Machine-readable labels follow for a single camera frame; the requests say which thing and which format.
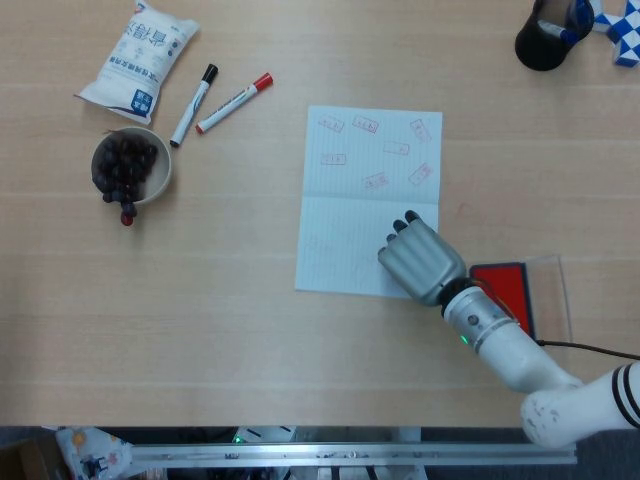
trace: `paper sheet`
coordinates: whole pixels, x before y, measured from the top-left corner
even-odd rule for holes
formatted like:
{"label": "paper sheet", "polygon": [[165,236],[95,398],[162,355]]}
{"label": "paper sheet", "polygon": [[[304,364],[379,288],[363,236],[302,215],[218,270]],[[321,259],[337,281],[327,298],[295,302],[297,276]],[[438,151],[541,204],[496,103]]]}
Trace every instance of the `paper sheet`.
{"label": "paper sheet", "polygon": [[442,113],[311,106],[296,289],[404,297],[378,250],[406,210],[438,229]]}

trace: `white bowl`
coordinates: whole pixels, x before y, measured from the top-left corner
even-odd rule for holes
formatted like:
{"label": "white bowl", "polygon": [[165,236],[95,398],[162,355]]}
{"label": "white bowl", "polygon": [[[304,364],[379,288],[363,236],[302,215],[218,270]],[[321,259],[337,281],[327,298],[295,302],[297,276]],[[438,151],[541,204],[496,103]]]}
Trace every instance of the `white bowl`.
{"label": "white bowl", "polygon": [[146,128],[124,127],[119,130],[115,130],[104,137],[100,143],[98,143],[95,151],[93,152],[93,158],[91,159],[91,178],[98,174],[98,165],[100,163],[100,158],[102,158],[102,155],[104,154],[104,148],[107,140],[118,133],[140,135],[158,148],[158,156],[156,157],[156,163],[154,163],[153,168],[151,168],[151,173],[149,173],[144,182],[139,184],[140,200],[133,203],[136,206],[139,206],[152,202],[162,195],[169,186],[171,174],[173,173],[173,164],[171,161],[171,154],[169,153],[169,149],[165,145],[164,141],[162,141],[158,135]]}

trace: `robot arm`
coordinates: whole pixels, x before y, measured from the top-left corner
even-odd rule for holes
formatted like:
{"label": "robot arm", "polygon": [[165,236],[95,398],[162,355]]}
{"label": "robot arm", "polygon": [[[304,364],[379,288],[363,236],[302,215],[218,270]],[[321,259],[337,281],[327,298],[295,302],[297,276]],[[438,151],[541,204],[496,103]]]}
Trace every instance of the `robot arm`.
{"label": "robot arm", "polygon": [[523,428],[542,446],[560,447],[595,432],[640,428],[640,365],[583,386],[560,368],[481,288],[462,258],[415,212],[396,220],[378,260],[417,301],[441,306],[444,320],[511,389],[529,393]]}

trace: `red marker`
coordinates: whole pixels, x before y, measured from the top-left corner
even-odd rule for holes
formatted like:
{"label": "red marker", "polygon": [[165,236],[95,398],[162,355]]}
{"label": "red marker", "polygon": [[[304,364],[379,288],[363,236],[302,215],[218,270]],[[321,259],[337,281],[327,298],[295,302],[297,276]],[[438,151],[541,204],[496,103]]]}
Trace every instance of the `red marker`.
{"label": "red marker", "polygon": [[227,103],[222,105],[220,108],[218,108],[215,112],[213,112],[207,118],[198,122],[198,124],[196,125],[196,130],[198,131],[199,134],[202,135],[204,132],[209,130],[216,123],[218,123],[220,120],[225,118],[227,115],[229,115],[231,112],[236,110],[238,107],[247,103],[247,101],[251,97],[256,95],[258,92],[261,92],[262,90],[264,90],[270,85],[273,85],[273,78],[271,78],[271,75],[269,75],[268,73],[265,73],[258,80],[256,80],[247,88],[245,88],[243,91],[238,93],[235,97],[233,97]]}

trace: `red stamp mark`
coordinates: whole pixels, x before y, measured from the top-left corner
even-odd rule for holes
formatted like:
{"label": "red stamp mark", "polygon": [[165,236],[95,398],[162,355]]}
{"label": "red stamp mark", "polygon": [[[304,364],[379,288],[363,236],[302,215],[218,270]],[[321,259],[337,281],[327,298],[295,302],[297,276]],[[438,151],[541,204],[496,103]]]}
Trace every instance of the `red stamp mark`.
{"label": "red stamp mark", "polygon": [[389,185],[389,180],[384,172],[376,173],[370,177],[363,179],[365,190],[378,190],[379,188]]}
{"label": "red stamp mark", "polygon": [[411,130],[413,130],[413,133],[416,134],[416,137],[418,137],[418,140],[422,143],[431,141],[431,134],[429,133],[429,130],[427,130],[427,127],[424,126],[422,120],[414,120],[409,125],[411,125]]}
{"label": "red stamp mark", "polygon": [[334,132],[340,133],[344,128],[344,122],[342,120],[338,120],[331,115],[322,115],[318,123],[323,127],[328,128],[329,130],[333,130]]}
{"label": "red stamp mark", "polygon": [[361,128],[369,133],[376,133],[378,130],[378,122],[375,120],[371,120],[370,118],[362,117],[360,115],[356,115],[353,119],[353,126],[357,128]]}
{"label": "red stamp mark", "polygon": [[413,172],[411,175],[409,175],[409,181],[411,183],[413,183],[414,185],[420,185],[432,173],[433,173],[433,170],[431,169],[431,167],[429,165],[427,165],[426,163],[423,163],[422,165],[420,165],[418,167],[418,169],[415,172]]}
{"label": "red stamp mark", "polygon": [[347,156],[344,153],[323,153],[320,163],[322,165],[344,165],[347,163]]}
{"label": "red stamp mark", "polygon": [[393,153],[394,155],[409,155],[409,144],[399,142],[384,142],[382,149],[387,153]]}

